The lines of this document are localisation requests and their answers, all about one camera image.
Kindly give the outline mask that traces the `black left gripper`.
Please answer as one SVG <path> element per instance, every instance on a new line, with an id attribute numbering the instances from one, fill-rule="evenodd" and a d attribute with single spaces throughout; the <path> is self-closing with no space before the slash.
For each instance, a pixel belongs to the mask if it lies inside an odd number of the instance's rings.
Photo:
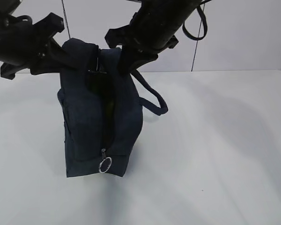
<path id="1" fill-rule="evenodd" d="M 28 15 L 13 16 L 20 0 L 0 0 L 0 76 L 14 79 L 29 69 L 32 75 L 60 73 L 63 69 L 97 69 L 100 48 L 93 43 L 71 38 L 60 46 L 54 35 L 64 30 L 61 17 L 49 13 L 33 23 Z"/>

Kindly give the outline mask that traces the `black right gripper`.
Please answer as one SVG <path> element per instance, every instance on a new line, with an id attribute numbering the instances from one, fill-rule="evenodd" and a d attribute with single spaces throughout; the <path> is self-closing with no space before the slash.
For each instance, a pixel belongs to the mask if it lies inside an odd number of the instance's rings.
<path id="1" fill-rule="evenodd" d="M 178 43 L 175 33 L 194 11 L 193 0 L 138 0 L 140 8 L 128 25 L 109 29 L 110 48 L 122 46 L 118 72 L 127 75 L 158 59 L 166 48 Z"/>

